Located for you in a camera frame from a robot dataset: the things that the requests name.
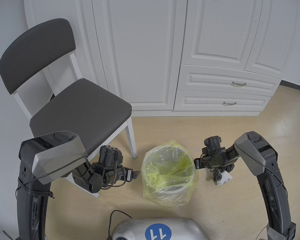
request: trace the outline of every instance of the drawer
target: drawer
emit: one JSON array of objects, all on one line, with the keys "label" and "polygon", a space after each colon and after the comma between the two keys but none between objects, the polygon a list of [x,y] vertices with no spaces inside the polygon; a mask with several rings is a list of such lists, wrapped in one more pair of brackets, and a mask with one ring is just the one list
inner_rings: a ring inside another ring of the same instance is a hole
[{"label": "drawer", "polygon": [[177,89],[273,96],[280,81],[244,70],[181,64]]},{"label": "drawer", "polygon": [[271,97],[210,91],[177,91],[174,111],[262,111]]}]

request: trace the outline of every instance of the blue circle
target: blue circle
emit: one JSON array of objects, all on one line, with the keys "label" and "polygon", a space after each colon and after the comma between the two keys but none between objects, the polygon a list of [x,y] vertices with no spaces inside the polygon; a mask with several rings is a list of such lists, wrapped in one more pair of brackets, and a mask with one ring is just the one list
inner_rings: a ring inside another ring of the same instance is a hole
[{"label": "blue circle", "polygon": [[152,224],[145,231],[145,238],[147,240],[170,240],[171,236],[171,229],[161,223]]}]

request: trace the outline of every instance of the gray chair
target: gray chair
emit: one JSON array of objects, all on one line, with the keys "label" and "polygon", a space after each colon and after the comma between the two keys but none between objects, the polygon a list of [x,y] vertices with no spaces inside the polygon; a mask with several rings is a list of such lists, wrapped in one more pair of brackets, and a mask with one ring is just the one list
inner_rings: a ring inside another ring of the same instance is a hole
[{"label": "gray chair", "polygon": [[[0,59],[0,75],[28,118],[34,137],[68,130],[78,134],[91,160],[101,145],[108,144],[124,128],[131,155],[137,157],[131,122],[131,105],[81,77],[74,55],[73,31],[66,19],[52,19],[19,36]],[[31,117],[18,88],[34,74],[65,54],[70,54],[79,80],[61,91]]]}]

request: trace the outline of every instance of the floor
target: floor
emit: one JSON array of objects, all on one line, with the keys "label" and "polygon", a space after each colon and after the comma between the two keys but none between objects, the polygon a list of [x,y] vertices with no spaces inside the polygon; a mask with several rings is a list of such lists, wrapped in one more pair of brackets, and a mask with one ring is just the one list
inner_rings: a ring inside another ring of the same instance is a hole
[{"label": "floor", "polygon": [[[130,156],[125,131],[110,144],[124,156],[123,165],[139,170],[147,151],[176,140],[193,158],[200,156],[205,138],[219,135],[229,147],[247,131],[256,131],[278,152],[278,165],[289,192],[292,221],[300,226],[300,91],[279,86],[259,116],[253,117],[135,117],[132,119],[137,159]],[[46,234],[51,239],[106,239],[112,210],[134,218],[184,216],[198,221],[211,240],[254,240],[268,218],[260,188],[242,159],[230,173],[233,179],[217,186],[212,174],[199,170],[199,182],[188,205],[162,208],[143,198],[139,177],[123,187],[100,191],[95,198],[65,179],[53,182]],[[112,229],[126,216],[115,213]],[[264,230],[259,238],[267,238]],[[300,239],[300,231],[295,239]]]}]

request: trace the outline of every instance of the metal handle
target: metal handle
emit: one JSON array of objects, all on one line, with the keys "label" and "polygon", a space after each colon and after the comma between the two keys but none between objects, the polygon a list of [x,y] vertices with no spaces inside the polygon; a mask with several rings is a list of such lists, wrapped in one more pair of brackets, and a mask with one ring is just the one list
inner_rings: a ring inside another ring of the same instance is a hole
[{"label": "metal handle", "polygon": [[223,102],[223,104],[226,104],[226,105],[236,105],[236,102],[234,102],[234,103]]},{"label": "metal handle", "polygon": [[232,84],[234,84],[234,85],[238,85],[238,86],[246,86],[247,85],[247,83],[237,83],[237,82],[232,82]]}]

